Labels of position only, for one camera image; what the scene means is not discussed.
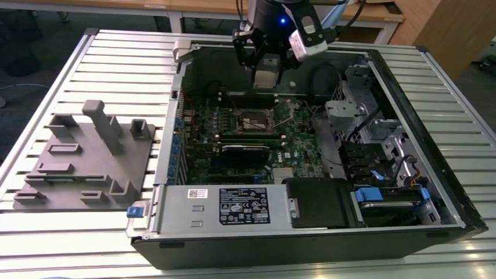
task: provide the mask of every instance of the black cable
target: black cable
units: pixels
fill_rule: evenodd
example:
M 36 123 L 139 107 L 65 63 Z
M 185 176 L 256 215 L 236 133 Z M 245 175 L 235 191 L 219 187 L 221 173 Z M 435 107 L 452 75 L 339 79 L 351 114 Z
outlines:
M 349 22 L 337 30 L 337 36 L 341 35 L 344 29 L 347 29 L 356 22 L 356 19 L 359 18 L 360 14 L 361 14 L 361 11 L 365 8 L 365 4 L 367 4 L 367 0 L 361 0 L 360 7 L 359 7 L 359 10 L 356 11 L 356 14 L 353 15 Z
M 240 2 L 241 2 L 241 22 L 243 22 L 243 0 L 240 0 Z
M 360 132 L 360 130 L 365 127 L 365 125 L 372 121 L 372 119 L 375 118 L 375 116 L 380 112 L 380 108 L 381 107 L 377 106 L 376 109 L 371 112 L 371 114 L 365 118 L 364 122 L 361 122 L 360 125 L 356 126 L 353 132 L 351 132 L 351 134 L 348 135 L 347 141 L 349 141 L 352 139 L 353 135 L 356 135 Z
M 240 11 L 240 0 L 236 0 L 236 9 L 237 9 L 237 15 L 240 17 L 240 22 L 243 22 L 243 14 Z
M 319 72 L 319 70 L 323 68 L 323 67 L 329 67 L 331 69 L 332 69 L 332 71 L 335 71 L 335 73 L 336 73 L 336 76 L 337 76 L 337 79 L 339 79 L 339 84 L 341 83 L 341 74 L 340 74 L 340 72 L 337 71 L 337 68 L 336 68 L 336 66 L 332 64 L 332 63 L 329 63 L 329 62 L 325 62 L 325 63 L 321 63 L 321 64 L 319 64 L 317 66 L 315 66 L 311 70 L 309 70 L 309 72 L 308 72 L 308 78 L 307 78 L 307 80 L 308 80 L 308 88 L 307 88 L 307 94 L 308 95 L 311 95 L 311 96 L 313 96 L 315 95 L 315 93 L 313 93 L 313 82 L 315 82 L 315 78 L 316 78 L 316 74 L 317 74 L 317 72 Z
M 224 23 L 224 20 L 225 19 L 223 19 L 221 21 L 220 21 L 220 23 L 219 23 L 219 25 L 217 25 L 217 29 L 220 28 L 220 26 L 223 25 L 223 23 Z
M 395 187 L 396 186 L 396 179 L 397 179 L 397 175 L 400 173 L 400 170 L 401 170 L 401 165 L 404 163 L 404 161 L 409 158 L 409 157 L 413 157 L 412 154 L 405 154 L 403 157 L 401 157 L 401 160 L 397 164 L 397 169 L 395 171 L 395 174 L 393 174 L 393 177 L 392 177 L 392 181 L 391 181 L 391 187 Z

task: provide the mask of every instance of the black plastic bracket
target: black plastic bracket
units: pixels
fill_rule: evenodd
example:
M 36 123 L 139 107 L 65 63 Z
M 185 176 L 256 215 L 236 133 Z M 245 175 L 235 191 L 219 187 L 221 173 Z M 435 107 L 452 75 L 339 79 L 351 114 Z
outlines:
M 427 49 L 427 46 L 417 45 L 416 48 L 417 48 L 417 50 L 419 50 L 420 52 L 424 52 L 424 53 L 428 53 L 428 52 L 429 52 L 428 49 Z
M 84 35 L 97 35 L 100 32 L 100 28 L 87 28 L 84 30 Z

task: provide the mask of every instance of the sticker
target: sticker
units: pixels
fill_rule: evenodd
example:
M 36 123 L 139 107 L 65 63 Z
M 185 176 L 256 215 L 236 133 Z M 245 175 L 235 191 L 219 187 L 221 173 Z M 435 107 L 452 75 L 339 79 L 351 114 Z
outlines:
M 401 22 L 403 21 L 403 19 L 393 19 L 393 18 L 389 18 L 389 17 L 387 17 L 384 20 L 387 22 Z
M 208 190 L 207 189 L 188 189 L 188 199 L 207 199 Z
M 144 5 L 145 8 L 165 9 L 164 5 Z
M 271 223 L 267 188 L 219 189 L 219 201 L 223 225 Z

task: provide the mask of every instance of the aluminum extrusion table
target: aluminum extrusion table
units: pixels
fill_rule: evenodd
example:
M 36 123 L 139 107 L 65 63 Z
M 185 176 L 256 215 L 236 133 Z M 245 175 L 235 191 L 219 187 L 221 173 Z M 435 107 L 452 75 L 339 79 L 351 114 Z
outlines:
M 13 195 L 51 137 L 53 113 L 75 113 L 100 99 L 120 123 L 145 118 L 156 125 L 141 199 L 149 199 L 177 39 L 227 42 L 228 37 L 89 30 L 71 55 L 45 99 L 0 168 L 0 277 L 131 278 L 489 278 L 496 273 L 496 136 L 447 78 L 429 53 L 411 46 L 335 43 L 375 48 L 391 67 L 425 127 L 447 158 L 489 231 L 455 244 L 433 246 L 403 259 L 265 266 L 243 269 L 156 270 L 125 235 L 125 212 L 16 213 Z M 135 229 L 145 227 L 137 219 Z

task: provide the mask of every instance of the warning label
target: warning label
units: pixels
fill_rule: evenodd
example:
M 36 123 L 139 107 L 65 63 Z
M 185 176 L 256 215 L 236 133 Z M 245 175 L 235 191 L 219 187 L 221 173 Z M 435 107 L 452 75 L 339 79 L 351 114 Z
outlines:
M 271 223 L 267 188 L 220 189 L 219 200 L 223 225 Z

